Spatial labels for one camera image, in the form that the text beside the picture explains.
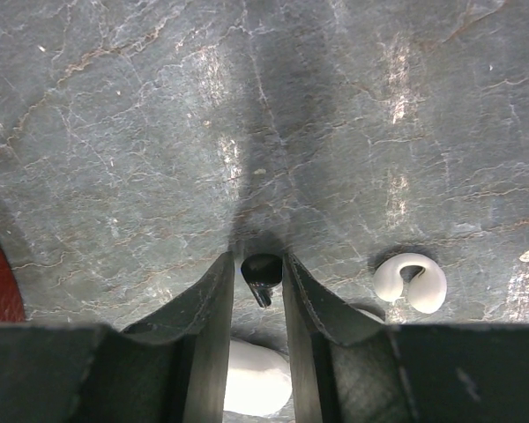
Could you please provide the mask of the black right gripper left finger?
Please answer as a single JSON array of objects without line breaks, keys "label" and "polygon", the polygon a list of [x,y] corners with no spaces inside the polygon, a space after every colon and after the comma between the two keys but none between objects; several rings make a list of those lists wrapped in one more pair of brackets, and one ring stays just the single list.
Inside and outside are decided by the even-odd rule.
[{"label": "black right gripper left finger", "polygon": [[0,422],[219,422],[235,261],[115,330],[0,323]]}]

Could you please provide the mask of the white earbud charging case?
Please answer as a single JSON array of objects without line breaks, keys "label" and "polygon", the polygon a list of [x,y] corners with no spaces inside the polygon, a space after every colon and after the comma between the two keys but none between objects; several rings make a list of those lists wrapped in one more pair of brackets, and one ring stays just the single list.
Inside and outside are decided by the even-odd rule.
[{"label": "white earbud charging case", "polygon": [[290,366],[280,353],[230,340],[224,410],[266,417],[279,412],[292,396]]}]

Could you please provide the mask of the black wireless earbud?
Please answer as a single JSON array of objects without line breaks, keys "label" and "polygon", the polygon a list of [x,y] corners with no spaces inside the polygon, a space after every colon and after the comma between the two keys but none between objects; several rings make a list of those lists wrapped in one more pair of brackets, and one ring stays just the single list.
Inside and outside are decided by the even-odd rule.
[{"label": "black wireless earbud", "polygon": [[273,254],[255,254],[241,265],[242,276],[261,308],[272,304],[272,289],[282,282],[282,260]]}]

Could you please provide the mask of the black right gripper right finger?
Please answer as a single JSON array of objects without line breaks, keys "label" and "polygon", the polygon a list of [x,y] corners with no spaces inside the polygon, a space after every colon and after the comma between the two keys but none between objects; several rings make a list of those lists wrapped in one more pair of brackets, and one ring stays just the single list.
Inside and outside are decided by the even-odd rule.
[{"label": "black right gripper right finger", "polygon": [[379,323],[292,254],[283,301],[299,422],[529,422],[529,324]]}]

